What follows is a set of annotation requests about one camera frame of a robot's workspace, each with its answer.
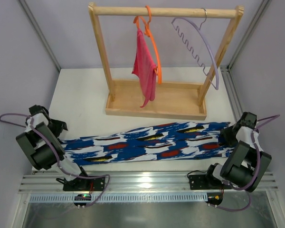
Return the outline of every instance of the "white table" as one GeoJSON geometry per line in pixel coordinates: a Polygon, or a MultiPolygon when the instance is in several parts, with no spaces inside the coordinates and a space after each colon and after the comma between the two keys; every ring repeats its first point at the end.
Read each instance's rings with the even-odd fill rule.
{"type": "MultiPolygon", "coordinates": [[[[131,68],[112,68],[113,78],[136,79],[131,68]]],[[[163,81],[203,83],[205,75],[199,67],[163,67],[163,81]]],[[[207,118],[203,122],[234,122],[226,88],[219,76],[219,90],[211,87],[206,95],[207,118]]],[[[102,68],[62,69],[50,105],[53,119],[65,121],[68,132],[61,139],[80,136],[109,135],[137,127],[183,122],[183,120],[109,116],[105,114],[108,88],[102,68]]],[[[139,161],[85,166],[87,171],[190,171],[206,170],[225,158],[178,161],[139,161]]]]}

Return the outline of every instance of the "wooden tray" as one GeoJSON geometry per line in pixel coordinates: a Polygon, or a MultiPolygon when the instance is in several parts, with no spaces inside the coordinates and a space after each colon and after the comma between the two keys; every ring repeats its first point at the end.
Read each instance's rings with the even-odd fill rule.
{"type": "Polygon", "coordinates": [[[115,100],[108,96],[107,115],[139,116],[167,119],[205,120],[205,100],[198,106],[198,95],[202,84],[163,82],[156,84],[155,100],[144,108],[144,96],[136,80],[113,80],[115,100]]]}

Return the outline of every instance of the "metal hook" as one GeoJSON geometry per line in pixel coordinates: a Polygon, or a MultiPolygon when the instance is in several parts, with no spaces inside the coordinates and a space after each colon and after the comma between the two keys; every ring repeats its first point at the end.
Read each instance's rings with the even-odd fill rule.
{"type": "Polygon", "coordinates": [[[203,23],[205,23],[206,22],[206,20],[207,20],[207,10],[205,9],[205,8],[202,8],[203,10],[205,10],[205,20],[200,24],[200,26],[199,26],[199,29],[201,29],[201,25],[203,24],[203,23]]]}

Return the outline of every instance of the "white wall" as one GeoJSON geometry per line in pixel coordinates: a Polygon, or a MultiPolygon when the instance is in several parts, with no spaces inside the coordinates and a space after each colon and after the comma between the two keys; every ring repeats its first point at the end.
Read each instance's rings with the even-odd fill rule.
{"type": "MultiPolygon", "coordinates": [[[[40,28],[51,46],[62,68],[101,67],[96,40],[88,14],[88,3],[92,0],[26,0],[40,28]]],[[[245,6],[245,13],[222,61],[227,65],[249,25],[261,0],[94,0],[99,6],[152,7],[165,8],[206,8],[234,9],[245,6]]],[[[136,26],[134,17],[100,16],[109,63],[112,67],[133,67],[136,52],[136,26]]],[[[162,66],[197,66],[182,43],[171,21],[173,18],[153,17],[150,29],[157,44],[162,66]]],[[[192,19],[199,25],[203,19],[192,19]]],[[[208,19],[202,27],[213,52],[219,47],[229,19],[208,19]]],[[[185,21],[175,21],[181,25],[181,32],[199,54],[201,62],[207,66],[211,60],[197,31],[185,21]]],[[[149,38],[150,52],[153,54],[149,38]]]]}
{"type": "MultiPolygon", "coordinates": [[[[57,77],[18,2],[0,0],[0,114],[27,114],[34,104],[48,107],[57,77]]],[[[22,131],[0,123],[0,228],[10,227],[22,175],[31,169],[15,140],[22,131]]]]}
{"type": "Polygon", "coordinates": [[[245,110],[281,114],[261,130],[260,141],[285,199],[285,0],[272,1],[232,73],[245,110]]]}

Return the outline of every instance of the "orange hanger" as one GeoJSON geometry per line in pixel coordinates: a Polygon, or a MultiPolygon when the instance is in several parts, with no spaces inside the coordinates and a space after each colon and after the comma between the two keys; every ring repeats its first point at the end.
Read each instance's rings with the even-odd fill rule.
{"type": "Polygon", "coordinates": [[[143,21],[143,23],[144,23],[144,28],[145,28],[144,34],[145,34],[147,37],[150,37],[151,42],[152,42],[153,47],[154,47],[155,55],[156,55],[157,67],[155,68],[154,71],[155,71],[156,75],[158,76],[158,84],[161,84],[161,83],[162,83],[162,80],[161,80],[161,79],[162,79],[161,60],[160,60],[160,56],[159,56],[158,51],[157,51],[157,47],[156,47],[156,43],[155,43],[155,41],[154,41],[153,35],[152,35],[152,33],[151,33],[150,29],[149,29],[149,24],[150,24],[150,22],[151,22],[151,20],[152,20],[151,10],[150,10],[150,7],[149,7],[149,6],[146,6],[146,8],[147,8],[148,13],[149,13],[149,21],[148,21],[148,23],[147,23],[147,22],[145,21],[145,19],[144,19],[143,17],[141,17],[141,16],[136,16],[136,17],[134,18],[133,23],[136,23],[136,26],[137,26],[138,29],[139,29],[139,20],[138,20],[138,18],[140,18],[140,19],[143,21]]]}

